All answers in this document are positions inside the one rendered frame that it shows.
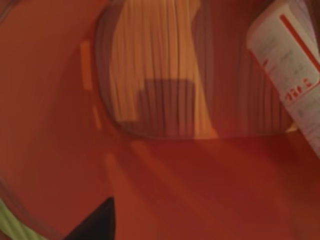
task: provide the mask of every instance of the green striped object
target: green striped object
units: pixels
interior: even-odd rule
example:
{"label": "green striped object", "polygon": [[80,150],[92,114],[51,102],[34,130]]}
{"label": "green striped object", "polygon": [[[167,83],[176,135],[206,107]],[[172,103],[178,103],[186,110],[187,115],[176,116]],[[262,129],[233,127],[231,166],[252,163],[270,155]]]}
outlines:
{"label": "green striped object", "polygon": [[20,222],[0,199],[0,231],[12,240],[45,240],[45,238]]}

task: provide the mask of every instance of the black object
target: black object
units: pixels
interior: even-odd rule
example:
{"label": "black object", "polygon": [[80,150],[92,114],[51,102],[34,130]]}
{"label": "black object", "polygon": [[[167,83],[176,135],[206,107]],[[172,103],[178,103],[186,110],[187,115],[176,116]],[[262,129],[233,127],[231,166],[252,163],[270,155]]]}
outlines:
{"label": "black object", "polygon": [[116,214],[114,198],[108,198],[64,240],[114,240]]}

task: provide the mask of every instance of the white cylindrical container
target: white cylindrical container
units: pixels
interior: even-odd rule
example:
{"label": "white cylindrical container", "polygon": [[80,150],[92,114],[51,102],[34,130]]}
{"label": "white cylindrical container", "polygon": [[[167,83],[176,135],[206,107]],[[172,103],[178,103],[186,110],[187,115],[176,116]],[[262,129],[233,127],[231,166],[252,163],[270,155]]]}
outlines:
{"label": "white cylindrical container", "polygon": [[320,58],[305,2],[275,0],[250,27],[246,44],[320,157]]}

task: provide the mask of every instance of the white label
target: white label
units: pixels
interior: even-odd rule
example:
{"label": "white label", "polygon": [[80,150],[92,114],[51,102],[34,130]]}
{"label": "white label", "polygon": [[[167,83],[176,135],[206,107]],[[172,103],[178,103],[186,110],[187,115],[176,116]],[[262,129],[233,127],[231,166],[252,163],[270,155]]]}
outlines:
{"label": "white label", "polygon": [[319,55],[312,25],[306,24],[310,18],[302,18],[308,13],[299,9],[292,2],[279,7],[256,29],[248,48],[320,157]]}

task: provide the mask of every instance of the bottle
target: bottle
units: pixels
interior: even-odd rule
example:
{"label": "bottle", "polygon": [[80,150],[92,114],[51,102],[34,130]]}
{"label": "bottle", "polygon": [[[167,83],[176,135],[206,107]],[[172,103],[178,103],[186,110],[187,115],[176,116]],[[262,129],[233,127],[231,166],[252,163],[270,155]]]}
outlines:
{"label": "bottle", "polygon": [[275,0],[251,25],[246,46],[320,157],[320,56],[304,0]]}

